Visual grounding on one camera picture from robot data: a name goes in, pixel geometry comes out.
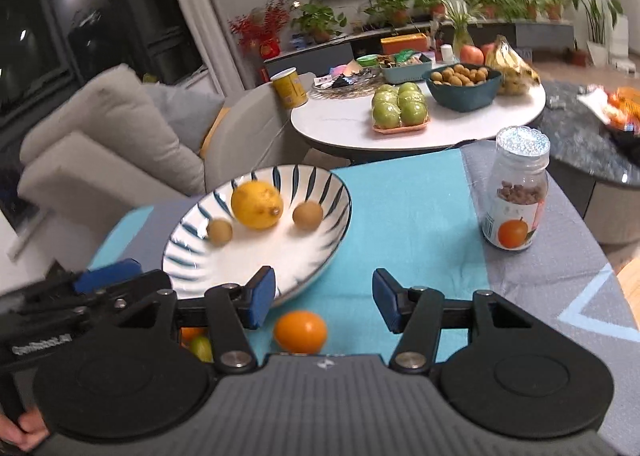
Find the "white bowl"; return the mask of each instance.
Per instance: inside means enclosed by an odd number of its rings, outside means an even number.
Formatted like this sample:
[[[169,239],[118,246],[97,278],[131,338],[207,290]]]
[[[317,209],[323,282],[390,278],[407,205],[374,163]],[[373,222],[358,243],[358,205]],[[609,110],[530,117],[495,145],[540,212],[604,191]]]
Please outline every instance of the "white bowl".
[[[284,211],[278,223],[255,231],[238,223],[231,210],[234,188],[250,179],[272,183],[280,190]],[[322,223],[312,232],[295,226],[293,210],[305,200],[320,203]],[[223,247],[207,241],[211,219],[231,221],[234,236]],[[180,299],[201,297],[210,287],[246,282],[263,265],[276,274],[274,305],[303,290],[327,267],[351,221],[351,195],[334,173],[310,165],[279,165],[240,176],[207,194],[182,218],[171,234],[162,269]]]

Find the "round white table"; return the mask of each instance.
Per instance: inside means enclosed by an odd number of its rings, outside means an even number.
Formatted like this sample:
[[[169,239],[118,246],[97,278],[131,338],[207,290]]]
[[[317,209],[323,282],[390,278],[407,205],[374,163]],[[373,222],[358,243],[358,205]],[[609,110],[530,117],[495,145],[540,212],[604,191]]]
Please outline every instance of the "round white table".
[[[427,95],[430,122],[425,129],[383,135],[372,129],[372,94],[355,99],[326,99],[311,90],[309,101],[291,112],[293,127],[313,147],[325,153],[354,159],[366,153],[406,156],[443,149],[463,141],[489,139],[506,126],[527,125],[545,107],[545,89],[530,88],[525,96],[498,96],[487,107],[470,113],[457,113],[440,106],[427,84],[418,86]]]

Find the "jar lid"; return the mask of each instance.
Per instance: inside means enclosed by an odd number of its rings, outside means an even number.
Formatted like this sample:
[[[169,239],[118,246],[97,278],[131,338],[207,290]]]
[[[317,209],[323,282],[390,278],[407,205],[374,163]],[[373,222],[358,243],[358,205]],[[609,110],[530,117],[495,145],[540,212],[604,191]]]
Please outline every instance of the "jar lid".
[[[498,131],[496,143],[502,149],[520,157],[543,157],[551,148],[549,138],[529,126],[509,126]]]

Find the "black coffee table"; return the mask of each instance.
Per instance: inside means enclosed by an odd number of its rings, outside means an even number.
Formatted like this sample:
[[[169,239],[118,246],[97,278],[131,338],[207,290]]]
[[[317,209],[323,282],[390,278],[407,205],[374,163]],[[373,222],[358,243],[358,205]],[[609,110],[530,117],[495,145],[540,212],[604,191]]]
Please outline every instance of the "black coffee table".
[[[536,122],[551,141],[548,171],[594,237],[602,244],[640,239],[640,167],[616,146],[610,133],[578,99],[580,86],[545,82],[547,99],[557,96],[564,109],[547,106]]]

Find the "blue tablecloth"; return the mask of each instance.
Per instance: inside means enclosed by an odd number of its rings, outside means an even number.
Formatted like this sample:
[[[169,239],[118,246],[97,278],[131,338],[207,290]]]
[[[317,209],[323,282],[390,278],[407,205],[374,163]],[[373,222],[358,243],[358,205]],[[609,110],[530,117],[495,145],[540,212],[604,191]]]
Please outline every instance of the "blue tablecloth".
[[[327,271],[302,295],[270,312],[249,334],[258,356],[271,346],[274,321],[310,309],[328,324],[325,351],[380,353],[398,338],[386,330],[371,297],[373,270],[384,267],[404,286],[423,285],[452,299],[489,288],[573,338],[603,359],[616,394],[601,434],[621,454],[640,452],[640,332],[602,250],[566,196],[551,181],[533,245],[520,253],[482,239],[484,181],[495,143],[338,170],[353,197],[347,236]],[[94,266],[134,258],[145,271],[162,267],[164,246],[197,199],[134,211],[97,253]],[[438,358],[466,343],[444,331]]]

